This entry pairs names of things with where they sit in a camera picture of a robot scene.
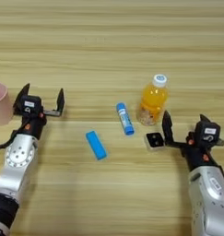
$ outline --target blue glue stick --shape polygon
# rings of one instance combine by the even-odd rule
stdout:
[[[97,159],[104,159],[107,157],[107,152],[95,131],[86,133],[86,138]]]
[[[121,122],[123,124],[123,129],[124,129],[124,133],[127,136],[131,136],[134,134],[135,129],[132,126],[132,123],[130,121],[130,117],[129,114],[126,110],[126,107],[124,105],[124,103],[120,102],[116,105],[116,110],[120,116]]]

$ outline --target table surface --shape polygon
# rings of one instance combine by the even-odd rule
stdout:
[[[143,87],[168,76],[175,137],[199,113],[224,139],[224,0],[0,0],[0,81],[13,100],[30,93],[65,113],[49,118],[12,235],[190,236],[188,170],[178,149],[150,152],[136,120]],[[136,128],[124,136],[115,104]],[[0,142],[18,127],[0,127]],[[97,161],[85,138],[96,130],[109,157]],[[0,170],[4,151],[0,151]],[[224,167],[224,147],[213,151]]]

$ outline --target plastic bottle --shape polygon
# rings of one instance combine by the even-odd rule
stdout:
[[[159,119],[168,98],[166,84],[167,78],[164,75],[155,75],[152,83],[145,87],[137,114],[137,119],[141,124],[153,125]]]

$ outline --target bottle cap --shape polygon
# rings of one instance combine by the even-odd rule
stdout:
[[[0,125],[8,124],[13,116],[13,108],[8,97],[7,88],[0,84]]]
[[[167,84],[167,78],[164,75],[155,75],[152,83],[158,88],[164,88]]]

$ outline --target glue stick cap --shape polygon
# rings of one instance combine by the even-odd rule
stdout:
[[[116,105],[116,110],[117,110],[117,112],[120,111],[121,109],[126,109],[126,107],[125,107],[125,105],[124,105],[123,102],[119,102],[119,103],[117,103],[117,105]]]
[[[164,88],[167,84],[167,77],[161,74],[155,75],[153,77],[152,83],[158,88]]]

